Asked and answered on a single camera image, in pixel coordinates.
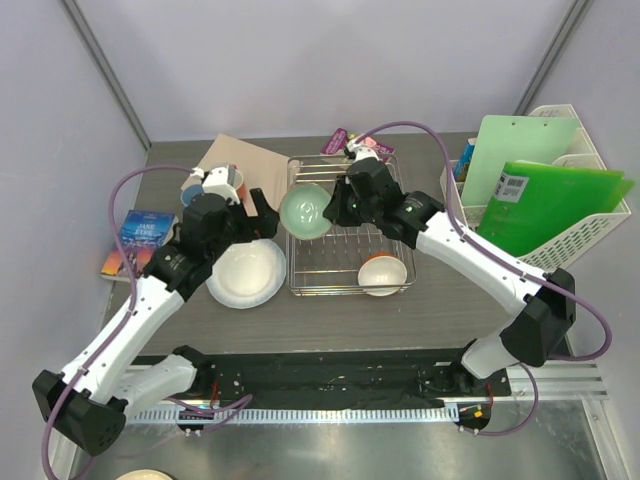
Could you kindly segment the green ceramic bowl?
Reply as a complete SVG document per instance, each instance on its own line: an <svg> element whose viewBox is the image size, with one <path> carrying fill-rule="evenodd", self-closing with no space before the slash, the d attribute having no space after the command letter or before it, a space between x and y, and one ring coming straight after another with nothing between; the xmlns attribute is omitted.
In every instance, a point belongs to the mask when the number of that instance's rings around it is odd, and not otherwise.
<svg viewBox="0 0 640 480"><path fill-rule="evenodd" d="M331 195L317 184L297 185L286 193L280 203L280 223L290 235L299 240L320 238L332 226L324 217L330 200Z"/></svg>

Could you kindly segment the blue plastic cup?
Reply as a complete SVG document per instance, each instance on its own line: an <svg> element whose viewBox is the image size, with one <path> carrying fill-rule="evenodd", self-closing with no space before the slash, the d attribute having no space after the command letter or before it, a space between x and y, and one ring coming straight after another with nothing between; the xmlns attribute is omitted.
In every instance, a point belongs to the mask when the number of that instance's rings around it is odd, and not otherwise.
<svg viewBox="0 0 640 480"><path fill-rule="evenodd" d="M187 207L195 197L203 193L204 190L200 184L190 185L181 191L180 201L184 207Z"/></svg>

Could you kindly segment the orange ceramic mug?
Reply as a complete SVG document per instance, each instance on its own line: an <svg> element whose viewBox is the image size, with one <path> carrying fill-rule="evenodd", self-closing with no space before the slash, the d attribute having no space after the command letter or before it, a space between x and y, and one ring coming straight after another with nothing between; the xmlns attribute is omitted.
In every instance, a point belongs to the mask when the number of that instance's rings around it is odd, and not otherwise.
<svg viewBox="0 0 640 480"><path fill-rule="evenodd" d="M242 172L240 171L240 169L236 165L233 165L233 167L234 167L233 186L234 186L234 189L236 191L236 194L237 194L238 198L242 202L244 202L246 200L246 195L247 195L244 176L243 176Z"/></svg>

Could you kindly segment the metal wire dish rack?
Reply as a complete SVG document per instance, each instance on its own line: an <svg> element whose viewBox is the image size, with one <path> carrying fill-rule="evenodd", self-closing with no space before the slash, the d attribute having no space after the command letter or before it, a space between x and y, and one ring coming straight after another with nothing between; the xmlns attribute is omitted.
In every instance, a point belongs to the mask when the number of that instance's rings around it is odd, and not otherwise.
<svg viewBox="0 0 640 480"><path fill-rule="evenodd" d="M348 161L341 155L307 155L292 157L287 165L290 188L317 184L333 191L338 175ZM407 269L407 278L396 286L404 291L416 281L414 251L403 243L390 240L372 225L333 226L324 236L299 240L286 236L287 284L297 296L359 295L365 291L357 277L365 261L376 254L390 254Z"/></svg>

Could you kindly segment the orange white ceramic bowl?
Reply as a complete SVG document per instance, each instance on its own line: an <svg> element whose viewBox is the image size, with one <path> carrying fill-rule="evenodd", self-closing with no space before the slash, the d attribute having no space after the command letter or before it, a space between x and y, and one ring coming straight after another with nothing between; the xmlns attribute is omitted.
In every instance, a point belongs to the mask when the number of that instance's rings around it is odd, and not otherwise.
<svg viewBox="0 0 640 480"><path fill-rule="evenodd" d="M384 297L399 292L407 277L407 268L400 259L388 253L380 253L362 264L357 281L366 294Z"/></svg>

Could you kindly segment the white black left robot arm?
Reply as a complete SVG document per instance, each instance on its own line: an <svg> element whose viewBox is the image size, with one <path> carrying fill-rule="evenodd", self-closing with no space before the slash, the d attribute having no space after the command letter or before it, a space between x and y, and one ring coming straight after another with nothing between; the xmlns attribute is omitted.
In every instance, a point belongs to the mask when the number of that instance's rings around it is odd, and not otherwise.
<svg viewBox="0 0 640 480"><path fill-rule="evenodd" d="M143 381L126 386L123 373L159 327L212 274L234 244L271 239L279 214L259 188L250 195L256 215L215 193L196 196L130 287L129 300L99 335L59 373L41 371L32 383L40 413L56 430L91 456L109 449L127 419L175 393L205 397L213 375L204 355L180 347Z"/></svg>

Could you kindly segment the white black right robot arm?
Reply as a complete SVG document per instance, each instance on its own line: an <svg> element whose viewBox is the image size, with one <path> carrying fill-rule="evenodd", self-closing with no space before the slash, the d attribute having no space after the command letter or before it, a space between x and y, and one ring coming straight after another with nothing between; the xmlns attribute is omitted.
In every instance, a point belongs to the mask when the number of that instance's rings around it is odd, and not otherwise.
<svg viewBox="0 0 640 480"><path fill-rule="evenodd" d="M323 215L341 227L371 224L385 237L444 262L510 315L504 327L472 341L452 369L453 386L462 394L477 393L508 366L543 366L573 324L575 303L557 291L574 292L568 272L558 269L549 285L537 283L542 270L483 240L426 193L403 192L387 165L373 157L337 177Z"/></svg>

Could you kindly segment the pink cube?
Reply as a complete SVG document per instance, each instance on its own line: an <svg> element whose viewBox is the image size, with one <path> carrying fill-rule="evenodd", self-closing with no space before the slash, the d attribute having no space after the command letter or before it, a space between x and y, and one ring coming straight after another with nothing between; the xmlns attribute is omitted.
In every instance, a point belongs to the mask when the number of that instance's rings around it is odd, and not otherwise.
<svg viewBox="0 0 640 480"><path fill-rule="evenodd" d="M377 142L375 140L373 140L372 138L370 138L370 137L366 137L364 140L362 140L360 142L360 144L362 146L365 146L365 147L371 148L371 149L376 149L376 147L377 147Z"/></svg>

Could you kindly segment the purple paperback book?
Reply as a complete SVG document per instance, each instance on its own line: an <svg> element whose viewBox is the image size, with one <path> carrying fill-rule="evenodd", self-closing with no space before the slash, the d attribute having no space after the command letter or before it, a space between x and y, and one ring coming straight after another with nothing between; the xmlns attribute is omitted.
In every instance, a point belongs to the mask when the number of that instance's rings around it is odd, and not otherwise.
<svg viewBox="0 0 640 480"><path fill-rule="evenodd" d="M352 139L357 139L358 141L362 141L359 139L359 137L360 137L360 134L350 132L344 128L338 128L332 134L332 136L324 145L324 147L321 149L321 154L327 157L330 163L352 164L344 154L344 147L347 144L347 142ZM376 149L381 158L380 161L383 161L383 162L388 161L391 158L391 156L394 154L395 149L393 147L382 144L378 141L376 142L377 142Z"/></svg>

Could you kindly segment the blue Jane Eyre book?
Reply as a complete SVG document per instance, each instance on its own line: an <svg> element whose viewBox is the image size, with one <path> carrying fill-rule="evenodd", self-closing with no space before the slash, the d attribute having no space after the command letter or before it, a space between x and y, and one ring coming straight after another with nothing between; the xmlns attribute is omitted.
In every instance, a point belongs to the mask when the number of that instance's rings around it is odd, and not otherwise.
<svg viewBox="0 0 640 480"><path fill-rule="evenodd" d="M175 213L130 210L121 225L119 239L135 278L139 278L153 253L173 236ZM124 262L113 246L101 270L106 280L128 282Z"/></svg>

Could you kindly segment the blue white carton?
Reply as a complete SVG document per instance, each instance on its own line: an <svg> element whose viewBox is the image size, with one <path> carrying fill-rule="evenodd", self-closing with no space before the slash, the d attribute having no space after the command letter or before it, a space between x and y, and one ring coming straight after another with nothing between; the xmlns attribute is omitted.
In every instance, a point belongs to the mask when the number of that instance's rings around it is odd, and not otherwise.
<svg viewBox="0 0 640 480"><path fill-rule="evenodd" d="M453 169L453 175L457 182L464 182L471 163L472 155L476 145L476 138L467 140L466 145Z"/></svg>

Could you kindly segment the light green clipboard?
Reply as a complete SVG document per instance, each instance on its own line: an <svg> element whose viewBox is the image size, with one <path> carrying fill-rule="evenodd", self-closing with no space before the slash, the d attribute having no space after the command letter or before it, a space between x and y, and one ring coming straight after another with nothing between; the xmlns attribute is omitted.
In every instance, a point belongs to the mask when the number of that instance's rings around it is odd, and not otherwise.
<svg viewBox="0 0 640 480"><path fill-rule="evenodd" d="M507 162L555 161L567 151L579 126L579 120L571 117L485 116L462 189L462 205L486 205Z"/></svg>

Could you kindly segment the bright green plastic folder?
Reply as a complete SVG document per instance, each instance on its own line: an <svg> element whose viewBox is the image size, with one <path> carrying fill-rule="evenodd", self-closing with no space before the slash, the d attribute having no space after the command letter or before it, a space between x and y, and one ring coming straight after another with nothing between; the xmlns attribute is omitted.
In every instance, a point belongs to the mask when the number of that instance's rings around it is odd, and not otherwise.
<svg viewBox="0 0 640 480"><path fill-rule="evenodd" d="M521 257L589 215L613 212L634 186L622 171L507 162L476 233Z"/></svg>

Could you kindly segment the cream round plate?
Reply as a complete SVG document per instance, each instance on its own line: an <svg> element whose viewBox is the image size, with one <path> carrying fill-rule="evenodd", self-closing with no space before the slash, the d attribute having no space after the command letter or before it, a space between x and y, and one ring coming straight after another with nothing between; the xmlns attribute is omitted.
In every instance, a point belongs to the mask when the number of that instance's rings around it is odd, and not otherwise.
<svg viewBox="0 0 640 480"><path fill-rule="evenodd" d="M172 480L172 477L164 472L154 469L138 469L126 472L116 480Z"/></svg>

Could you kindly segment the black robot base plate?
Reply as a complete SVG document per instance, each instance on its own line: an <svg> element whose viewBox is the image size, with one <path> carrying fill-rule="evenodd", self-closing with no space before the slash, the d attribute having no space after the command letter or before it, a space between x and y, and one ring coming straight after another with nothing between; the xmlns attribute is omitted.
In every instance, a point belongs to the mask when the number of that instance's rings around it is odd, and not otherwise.
<svg viewBox="0 0 640 480"><path fill-rule="evenodd" d="M504 369L474 380L460 369L461 353L456 348L211 354L213 372L172 396L216 399L226 406L250 394L253 409L375 410L511 395Z"/></svg>

